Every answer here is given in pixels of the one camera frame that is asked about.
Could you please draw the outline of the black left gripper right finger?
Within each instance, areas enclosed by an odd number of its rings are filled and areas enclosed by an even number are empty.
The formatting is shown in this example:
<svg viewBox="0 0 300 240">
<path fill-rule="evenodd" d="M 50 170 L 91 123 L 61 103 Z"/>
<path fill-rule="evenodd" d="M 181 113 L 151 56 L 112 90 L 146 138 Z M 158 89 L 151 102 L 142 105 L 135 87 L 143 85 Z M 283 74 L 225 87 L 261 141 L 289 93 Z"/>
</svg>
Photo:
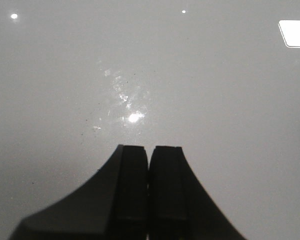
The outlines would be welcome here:
<svg viewBox="0 0 300 240">
<path fill-rule="evenodd" d="M 151 240 L 244 239 L 201 185 L 181 147 L 155 147 L 149 200 Z"/>
</svg>

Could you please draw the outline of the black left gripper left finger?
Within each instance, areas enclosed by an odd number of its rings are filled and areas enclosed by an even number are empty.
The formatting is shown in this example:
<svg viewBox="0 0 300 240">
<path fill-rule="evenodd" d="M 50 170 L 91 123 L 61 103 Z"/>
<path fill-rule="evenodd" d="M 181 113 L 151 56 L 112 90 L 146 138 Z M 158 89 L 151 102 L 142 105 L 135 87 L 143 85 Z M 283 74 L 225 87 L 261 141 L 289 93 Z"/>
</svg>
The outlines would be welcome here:
<svg viewBox="0 0 300 240">
<path fill-rule="evenodd" d="M 148 159 L 142 146 L 118 145 L 74 192 L 25 217 L 11 240 L 145 240 Z"/>
</svg>

